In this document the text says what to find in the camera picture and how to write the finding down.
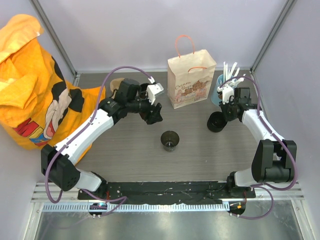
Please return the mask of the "single black coffee cup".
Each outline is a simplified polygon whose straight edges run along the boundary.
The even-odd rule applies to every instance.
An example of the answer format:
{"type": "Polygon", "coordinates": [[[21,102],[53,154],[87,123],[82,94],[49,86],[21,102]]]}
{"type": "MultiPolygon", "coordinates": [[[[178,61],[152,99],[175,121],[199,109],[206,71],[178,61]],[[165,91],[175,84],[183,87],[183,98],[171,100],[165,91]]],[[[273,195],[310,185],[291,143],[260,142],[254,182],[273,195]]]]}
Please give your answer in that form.
{"type": "Polygon", "coordinates": [[[166,150],[167,152],[172,152],[179,144],[180,137],[175,131],[168,130],[162,133],[160,142],[164,150],[166,150]]]}

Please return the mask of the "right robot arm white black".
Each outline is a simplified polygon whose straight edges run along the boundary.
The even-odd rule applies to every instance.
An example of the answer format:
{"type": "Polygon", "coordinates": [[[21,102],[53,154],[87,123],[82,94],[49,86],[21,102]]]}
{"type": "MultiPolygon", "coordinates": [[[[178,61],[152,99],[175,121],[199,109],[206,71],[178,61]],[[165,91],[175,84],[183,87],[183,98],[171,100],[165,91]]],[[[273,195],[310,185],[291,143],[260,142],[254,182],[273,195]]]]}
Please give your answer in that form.
{"type": "Polygon", "coordinates": [[[267,121],[259,103],[253,103],[248,87],[222,86],[217,89],[219,106],[226,122],[238,119],[257,142],[251,167],[236,171],[226,184],[226,193],[233,198],[244,187],[268,186],[273,190],[290,190],[297,181],[297,145],[279,135],[267,121]]]}

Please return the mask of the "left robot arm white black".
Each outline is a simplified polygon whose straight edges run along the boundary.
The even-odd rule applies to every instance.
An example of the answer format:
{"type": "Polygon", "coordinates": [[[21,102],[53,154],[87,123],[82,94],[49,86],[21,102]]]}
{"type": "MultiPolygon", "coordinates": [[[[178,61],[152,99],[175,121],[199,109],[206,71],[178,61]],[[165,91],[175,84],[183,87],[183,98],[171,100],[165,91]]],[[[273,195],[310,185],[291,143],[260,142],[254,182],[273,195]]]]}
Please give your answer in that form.
{"type": "Polygon", "coordinates": [[[77,188],[97,200],[105,199],[107,181],[95,172],[76,168],[77,161],[101,134],[129,113],[139,114],[148,125],[161,122],[162,105],[156,102],[156,97],[163,92],[163,86],[153,80],[143,84],[128,78],[122,80],[112,97],[103,99],[71,135],[55,146],[47,144],[42,148],[45,190],[49,190],[49,182],[52,182],[63,192],[77,188]]]}

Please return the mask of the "paper bag with orange handles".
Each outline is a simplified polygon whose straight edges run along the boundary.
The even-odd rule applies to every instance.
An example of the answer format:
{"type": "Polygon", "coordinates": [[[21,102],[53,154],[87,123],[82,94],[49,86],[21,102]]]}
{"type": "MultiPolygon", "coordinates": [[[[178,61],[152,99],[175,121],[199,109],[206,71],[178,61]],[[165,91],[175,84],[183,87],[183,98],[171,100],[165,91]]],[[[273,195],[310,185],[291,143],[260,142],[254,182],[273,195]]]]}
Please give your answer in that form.
{"type": "Polygon", "coordinates": [[[206,49],[196,50],[188,35],[180,35],[175,40],[177,56],[167,60],[167,95],[174,109],[178,109],[208,98],[216,61],[206,49]],[[178,41],[188,38],[192,52],[182,55],[178,41]]]}

